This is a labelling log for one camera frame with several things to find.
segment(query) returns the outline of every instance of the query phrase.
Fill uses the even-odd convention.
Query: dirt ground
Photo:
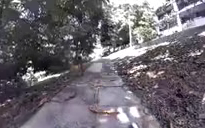
[[[163,128],[205,128],[205,36],[116,60],[116,69]]]

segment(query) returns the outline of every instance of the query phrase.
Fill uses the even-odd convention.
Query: concrete path
[[[114,113],[97,113],[89,108]],[[46,103],[21,128],[160,128],[107,60],[93,63],[84,76]]]

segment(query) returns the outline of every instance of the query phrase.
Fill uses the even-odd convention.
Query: green foliage
[[[103,18],[101,0],[0,0],[0,58],[20,73],[64,66],[94,48]]]

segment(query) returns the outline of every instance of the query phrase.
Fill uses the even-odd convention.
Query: white building
[[[205,25],[205,0],[170,0],[156,10],[156,20],[160,35]]]

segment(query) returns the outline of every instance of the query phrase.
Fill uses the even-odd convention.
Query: sky
[[[115,4],[125,4],[125,3],[130,3],[130,4],[140,4],[145,0],[110,0],[111,2],[114,2]],[[149,2],[151,7],[154,9],[157,9],[158,7],[162,6],[165,0],[146,0]]]

